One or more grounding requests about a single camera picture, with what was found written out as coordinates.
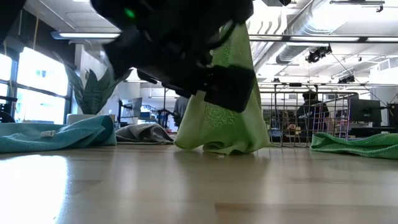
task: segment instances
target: green towel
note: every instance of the green towel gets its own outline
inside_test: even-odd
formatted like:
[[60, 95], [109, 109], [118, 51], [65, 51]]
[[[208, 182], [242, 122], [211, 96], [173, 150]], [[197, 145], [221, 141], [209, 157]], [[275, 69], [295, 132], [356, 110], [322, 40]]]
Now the green towel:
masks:
[[312, 137], [310, 149], [315, 152], [398, 159], [398, 134], [377, 134], [366, 139], [346, 141], [329, 134], [317, 133]]
[[[213, 52], [215, 65], [240, 65], [253, 68], [249, 35], [246, 26], [235, 28], [231, 37]], [[202, 146], [205, 151], [230, 154], [233, 151], [254, 152], [270, 146], [266, 125], [262, 118], [261, 97], [257, 82], [248, 105], [242, 113], [235, 113], [204, 102], [204, 92], [190, 98], [175, 145], [182, 149]]]

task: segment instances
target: teal towel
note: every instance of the teal towel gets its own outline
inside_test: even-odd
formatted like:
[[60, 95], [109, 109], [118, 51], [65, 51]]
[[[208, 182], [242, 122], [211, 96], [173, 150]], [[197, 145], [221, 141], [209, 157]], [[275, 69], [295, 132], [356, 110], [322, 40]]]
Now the teal towel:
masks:
[[[52, 137], [43, 136], [53, 131]], [[52, 151], [88, 146], [114, 146], [116, 135], [109, 116], [96, 116], [72, 125], [0, 123], [0, 153]]]
[[346, 141], [329, 134], [317, 133], [312, 137], [311, 150], [398, 159], [398, 134], [376, 134], [366, 139]]

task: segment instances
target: wooden floor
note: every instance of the wooden floor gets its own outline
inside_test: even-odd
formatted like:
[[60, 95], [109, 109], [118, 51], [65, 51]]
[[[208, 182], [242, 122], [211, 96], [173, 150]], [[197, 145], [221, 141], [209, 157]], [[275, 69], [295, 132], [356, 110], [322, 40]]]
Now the wooden floor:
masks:
[[398, 223], [398, 162], [291, 148], [0, 155], [0, 223]]

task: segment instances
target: person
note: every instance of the person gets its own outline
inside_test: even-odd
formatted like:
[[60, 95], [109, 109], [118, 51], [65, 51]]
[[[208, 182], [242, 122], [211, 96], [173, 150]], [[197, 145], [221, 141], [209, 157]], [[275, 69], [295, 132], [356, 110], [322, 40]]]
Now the person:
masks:
[[180, 96], [175, 101], [174, 106], [174, 123], [177, 127], [180, 127], [182, 118], [184, 117], [185, 111], [187, 110], [189, 98]]
[[297, 110], [297, 124], [301, 137], [312, 138], [313, 131], [327, 130], [326, 118], [329, 110], [325, 103], [318, 100], [318, 94], [308, 91], [303, 94], [304, 104]]

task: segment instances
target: towel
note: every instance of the towel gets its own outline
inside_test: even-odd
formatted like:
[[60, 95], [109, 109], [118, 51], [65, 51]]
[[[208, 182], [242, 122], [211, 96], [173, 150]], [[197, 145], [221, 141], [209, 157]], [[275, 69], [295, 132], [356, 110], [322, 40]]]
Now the towel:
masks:
[[398, 159], [398, 134], [376, 134], [366, 139], [346, 141], [329, 134], [317, 133], [312, 137], [310, 149], [314, 152]]
[[[237, 26], [228, 41], [213, 52], [215, 65], [240, 65], [253, 68], [248, 30]], [[205, 93], [192, 96], [174, 141], [182, 149], [203, 150], [220, 154], [254, 152], [270, 146], [266, 124], [262, 118], [261, 97], [257, 82], [248, 105], [236, 113], [204, 102]]]
[[159, 124], [131, 124], [116, 131], [121, 144], [173, 144], [173, 139]]
[[116, 145], [109, 116], [96, 116], [72, 125], [1, 123], [0, 153], [52, 151]]

